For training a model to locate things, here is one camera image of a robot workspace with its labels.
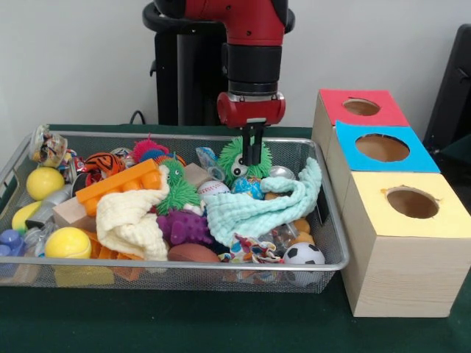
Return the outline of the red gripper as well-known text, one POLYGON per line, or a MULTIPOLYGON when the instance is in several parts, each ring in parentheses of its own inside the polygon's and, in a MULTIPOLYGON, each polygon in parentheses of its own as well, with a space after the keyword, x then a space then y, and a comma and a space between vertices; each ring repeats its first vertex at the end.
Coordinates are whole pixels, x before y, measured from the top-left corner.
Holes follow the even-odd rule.
POLYGON ((279 124, 286 111, 286 100, 278 92, 274 96, 237 96, 222 92, 217 99, 220 121, 231 128, 242 131, 242 159, 246 166, 261 162, 262 138, 265 125, 279 124), (251 130, 254 124, 254 143, 251 145, 251 130))

